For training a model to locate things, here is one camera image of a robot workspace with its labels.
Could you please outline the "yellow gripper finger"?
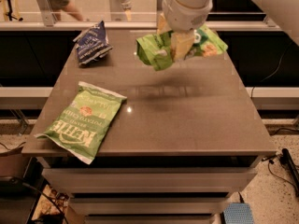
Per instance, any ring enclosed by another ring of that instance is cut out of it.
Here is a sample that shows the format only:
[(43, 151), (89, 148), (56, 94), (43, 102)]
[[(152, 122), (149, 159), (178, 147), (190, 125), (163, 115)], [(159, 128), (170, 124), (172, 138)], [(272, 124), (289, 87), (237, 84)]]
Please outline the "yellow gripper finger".
[(174, 32), (171, 34), (171, 55), (173, 60), (183, 60), (194, 42), (194, 31)]
[(163, 34), (171, 31), (171, 27), (168, 25), (166, 18), (163, 13), (159, 15), (158, 23), (157, 23), (157, 33)]

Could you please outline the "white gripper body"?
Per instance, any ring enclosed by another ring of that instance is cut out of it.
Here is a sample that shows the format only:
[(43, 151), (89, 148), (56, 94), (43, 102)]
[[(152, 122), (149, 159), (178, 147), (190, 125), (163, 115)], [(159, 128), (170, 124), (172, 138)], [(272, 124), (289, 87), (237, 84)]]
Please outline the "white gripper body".
[(213, 8), (212, 0), (163, 0), (164, 17), (173, 31), (200, 27)]

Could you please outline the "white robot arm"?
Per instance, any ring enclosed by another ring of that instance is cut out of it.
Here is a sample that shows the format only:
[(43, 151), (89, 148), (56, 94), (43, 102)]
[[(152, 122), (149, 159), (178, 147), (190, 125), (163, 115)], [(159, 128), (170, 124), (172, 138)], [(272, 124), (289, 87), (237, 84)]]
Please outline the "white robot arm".
[[(299, 0), (251, 0), (299, 45)], [(176, 32), (199, 28), (213, 8), (212, 0), (163, 0), (167, 24)]]

